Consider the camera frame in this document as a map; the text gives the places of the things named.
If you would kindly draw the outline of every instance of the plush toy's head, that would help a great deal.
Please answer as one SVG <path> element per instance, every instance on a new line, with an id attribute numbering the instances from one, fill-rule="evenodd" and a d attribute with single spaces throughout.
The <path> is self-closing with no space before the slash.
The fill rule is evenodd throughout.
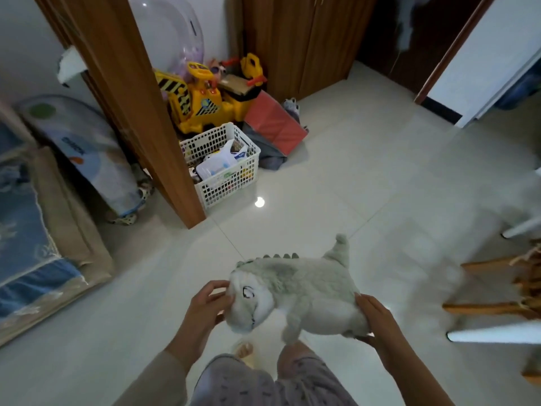
<path id="1" fill-rule="evenodd" d="M 233 332 L 247 334 L 260 325 L 274 309 L 272 293 L 253 273 L 233 271 L 229 277 L 228 295 L 235 301 L 225 313 L 226 322 Z"/>

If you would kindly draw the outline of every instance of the white basket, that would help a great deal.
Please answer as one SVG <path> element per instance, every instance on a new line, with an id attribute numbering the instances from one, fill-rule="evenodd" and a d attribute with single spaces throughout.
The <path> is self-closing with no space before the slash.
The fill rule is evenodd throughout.
<path id="1" fill-rule="evenodd" d="M 194 167 L 197 161 L 202 161 L 208 154 L 218 151 L 232 138 L 248 146 L 247 157 L 242 158 L 238 164 L 224 169 L 199 184 L 195 184 L 195 190 L 205 209 L 224 200 L 257 179 L 261 150 L 231 122 L 180 143 L 186 164 L 188 164 L 188 167 Z"/>

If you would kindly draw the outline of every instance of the shorts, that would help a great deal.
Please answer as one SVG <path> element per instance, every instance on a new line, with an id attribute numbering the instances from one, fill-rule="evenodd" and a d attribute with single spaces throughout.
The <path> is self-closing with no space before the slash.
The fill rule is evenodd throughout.
<path id="1" fill-rule="evenodd" d="M 327 365 L 316 355 L 289 363 L 277 381 L 233 355 L 215 357 L 201 374 L 192 406 L 356 406 Z"/>

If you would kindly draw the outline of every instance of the baseboard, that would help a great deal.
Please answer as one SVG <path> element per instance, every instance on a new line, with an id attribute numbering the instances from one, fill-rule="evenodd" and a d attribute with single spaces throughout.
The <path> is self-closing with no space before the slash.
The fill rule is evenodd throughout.
<path id="1" fill-rule="evenodd" d="M 451 124 L 456 124 L 458 120 L 462 118 L 462 115 L 458 114 L 458 112 L 453 111 L 451 108 L 440 104 L 430 97 L 426 97 L 421 103 L 421 106 L 440 116 L 444 120 L 449 121 Z"/>

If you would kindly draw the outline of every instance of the gray stuffed toy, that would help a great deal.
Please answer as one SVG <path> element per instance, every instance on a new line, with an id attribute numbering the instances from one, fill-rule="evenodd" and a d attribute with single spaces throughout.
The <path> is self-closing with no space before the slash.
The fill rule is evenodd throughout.
<path id="1" fill-rule="evenodd" d="M 323 258 L 281 258 L 265 255 L 237 263 L 229 277 L 227 294 L 235 301 L 225 314 L 234 332 L 249 333 L 277 308 L 286 314 L 282 332 L 286 344 L 301 330 L 312 334 L 365 336 L 368 321 L 355 303 L 355 287 L 348 271 L 349 244 L 343 234 Z"/>

